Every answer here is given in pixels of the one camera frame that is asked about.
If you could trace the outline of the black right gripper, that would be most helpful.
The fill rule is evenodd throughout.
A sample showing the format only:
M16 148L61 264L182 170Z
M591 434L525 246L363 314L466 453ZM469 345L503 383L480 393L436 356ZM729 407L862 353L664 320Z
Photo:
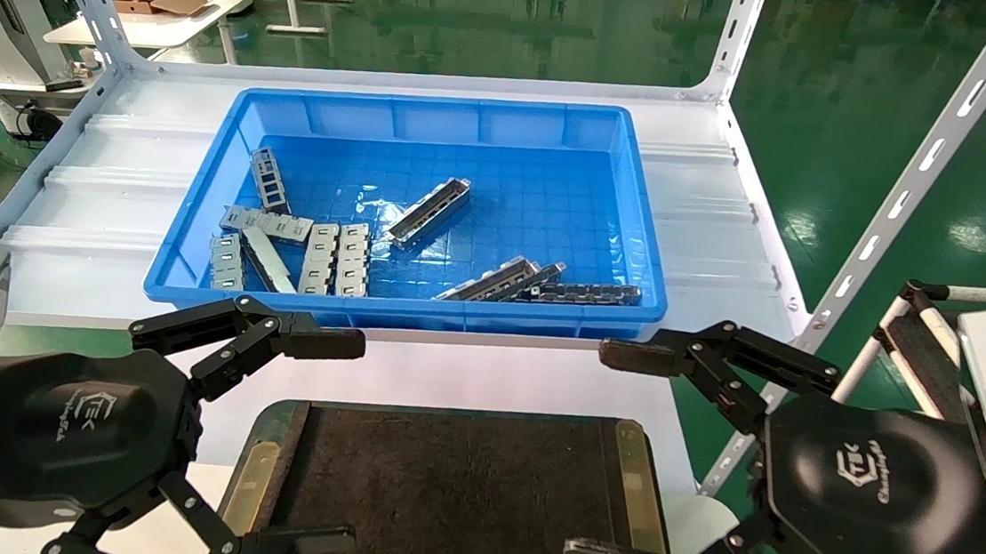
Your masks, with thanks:
M698 554L986 554L986 478L965 425L802 395L763 421L765 504ZM787 537L782 526L788 529ZM572 538L563 554L657 554Z

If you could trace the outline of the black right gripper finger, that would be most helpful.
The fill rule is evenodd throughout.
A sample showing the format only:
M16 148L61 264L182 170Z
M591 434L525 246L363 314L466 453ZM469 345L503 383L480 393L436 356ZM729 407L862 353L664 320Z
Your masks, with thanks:
M597 354L601 364L622 373L686 378L736 431L751 436L763 430L767 400L740 371L786 391L826 396L843 374L823 359L733 321L693 333L660 329L646 342L606 339Z

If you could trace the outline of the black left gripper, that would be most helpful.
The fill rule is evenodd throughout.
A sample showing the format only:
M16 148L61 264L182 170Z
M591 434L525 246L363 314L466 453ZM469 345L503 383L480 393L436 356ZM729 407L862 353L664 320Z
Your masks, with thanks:
M322 327L247 295L130 324L124 357L0 357L0 526L75 524L40 554L111 554L109 527L169 502L208 554L323 554L356 544L350 525L231 532L185 478L201 434L200 402L237 388L275 357L359 359L362 331ZM191 366L163 356L221 343Z

